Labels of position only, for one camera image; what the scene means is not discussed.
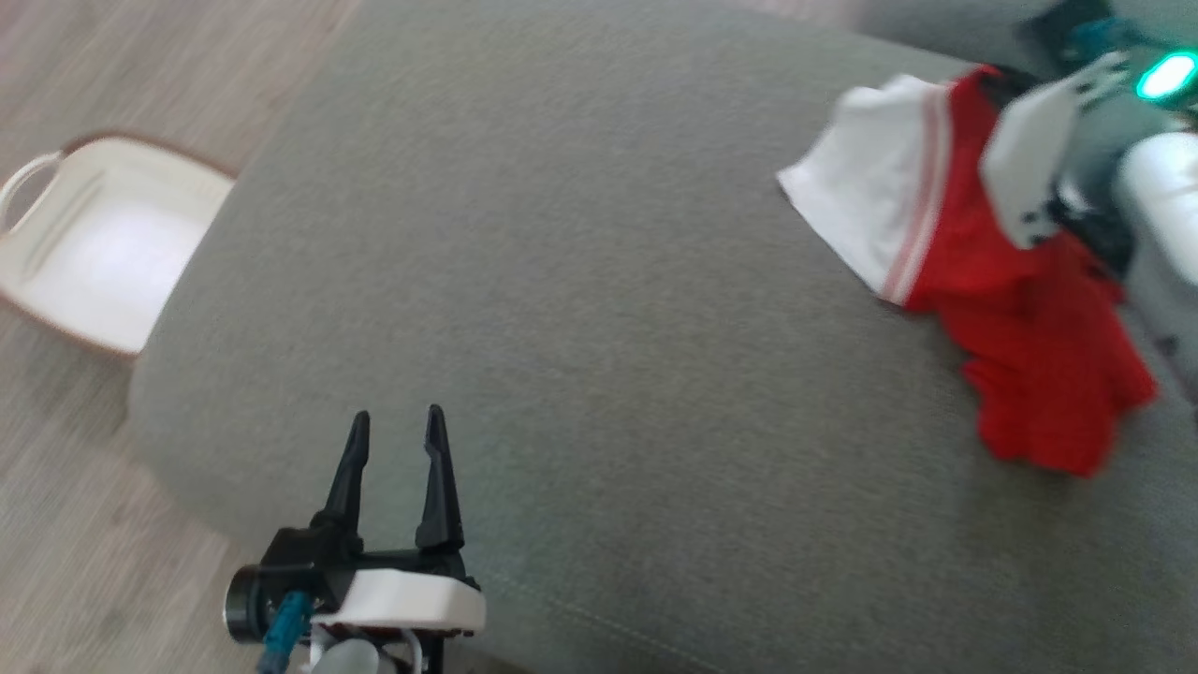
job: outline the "plastic laundry basket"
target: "plastic laundry basket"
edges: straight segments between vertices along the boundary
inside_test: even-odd
[[[13,174],[0,221],[44,170],[54,177],[0,232],[0,295],[89,346],[135,357],[234,175],[158,141],[92,135]]]

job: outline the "robotic arm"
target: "robotic arm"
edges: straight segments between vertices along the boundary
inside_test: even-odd
[[[429,408],[430,467],[416,548],[365,552],[358,536],[370,415],[353,419],[325,508],[304,529],[284,528],[262,560],[238,570],[224,620],[240,643],[262,643],[259,674],[283,674],[309,646],[311,674],[441,674],[444,640],[483,630],[486,600],[461,560],[458,487],[441,408]],[[403,663],[383,650],[407,644]]]

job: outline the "gray couch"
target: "gray couch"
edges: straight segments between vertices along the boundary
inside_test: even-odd
[[[368,1],[138,363],[145,460],[261,551],[367,408],[363,532],[407,546],[440,403],[473,643],[534,672],[1192,668],[1156,357],[1100,478],[998,463],[936,321],[774,182],[843,90],[964,67],[704,0]]]

